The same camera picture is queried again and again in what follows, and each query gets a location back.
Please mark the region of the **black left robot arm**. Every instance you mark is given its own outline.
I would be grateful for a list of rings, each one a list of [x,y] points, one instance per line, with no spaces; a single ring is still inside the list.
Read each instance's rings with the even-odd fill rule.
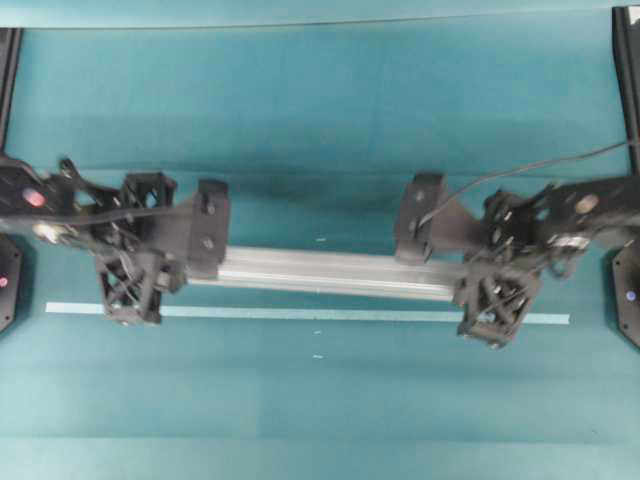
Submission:
[[[161,322],[164,293],[186,281],[189,206],[161,172],[125,176],[118,188],[83,178],[64,158],[55,174],[1,158],[1,229],[32,234],[94,258],[105,315],[120,324]]]

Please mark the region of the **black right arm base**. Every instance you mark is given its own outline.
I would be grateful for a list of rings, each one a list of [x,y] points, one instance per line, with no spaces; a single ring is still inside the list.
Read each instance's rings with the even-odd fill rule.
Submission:
[[[639,332],[639,242],[620,250],[612,260],[617,325],[622,335],[636,348]]]

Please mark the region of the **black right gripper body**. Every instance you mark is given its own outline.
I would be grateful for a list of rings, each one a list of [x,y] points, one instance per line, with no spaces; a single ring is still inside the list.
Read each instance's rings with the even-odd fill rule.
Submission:
[[[446,246],[468,263],[483,262],[525,271],[548,269],[557,278],[571,276],[588,247],[588,228],[575,205],[576,189],[544,189],[538,227],[534,235],[489,235],[479,217],[470,212],[449,190],[429,213]]]

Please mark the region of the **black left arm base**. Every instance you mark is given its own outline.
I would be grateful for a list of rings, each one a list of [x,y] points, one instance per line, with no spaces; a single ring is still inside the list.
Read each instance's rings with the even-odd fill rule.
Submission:
[[[0,254],[0,329],[5,331],[15,317],[23,257],[14,242],[5,235],[1,236]]]

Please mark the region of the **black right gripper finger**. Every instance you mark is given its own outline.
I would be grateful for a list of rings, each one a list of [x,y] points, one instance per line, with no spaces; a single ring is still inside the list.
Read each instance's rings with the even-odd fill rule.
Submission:
[[[464,309],[457,335],[500,349],[516,336],[541,287],[540,274],[497,264],[469,264],[457,283]]]
[[[534,235],[542,194],[523,197],[498,190],[484,202],[483,224],[489,235]]]

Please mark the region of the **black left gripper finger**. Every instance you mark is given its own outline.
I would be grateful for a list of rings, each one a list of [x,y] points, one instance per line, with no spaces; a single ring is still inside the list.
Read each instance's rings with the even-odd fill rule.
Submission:
[[[161,172],[128,174],[119,193],[121,206],[166,212],[173,206],[177,184]]]
[[[121,325],[159,325],[164,293],[178,290],[178,263],[151,251],[97,257],[105,316]]]

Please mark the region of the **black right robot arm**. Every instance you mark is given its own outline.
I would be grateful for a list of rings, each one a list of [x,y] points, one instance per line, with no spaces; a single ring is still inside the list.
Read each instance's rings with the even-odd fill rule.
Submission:
[[[594,242],[624,244],[639,226],[639,180],[614,177],[548,185],[524,197],[502,189],[474,217],[442,174],[421,174],[424,211],[414,236],[424,259],[459,252],[468,272],[455,288],[464,310],[457,333],[502,348],[516,336],[548,271],[566,279]]]

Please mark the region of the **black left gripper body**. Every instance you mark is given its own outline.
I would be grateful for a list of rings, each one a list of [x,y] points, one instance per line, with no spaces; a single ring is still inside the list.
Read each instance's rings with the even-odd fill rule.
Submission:
[[[185,262],[189,244],[192,201],[174,203],[166,212],[121,206],[118,188],[87,180],[69,159],[59,161],[50,177],[56,209],[47,220],[51,244],[88,250],[97,255],[119,252],[158,253]]]

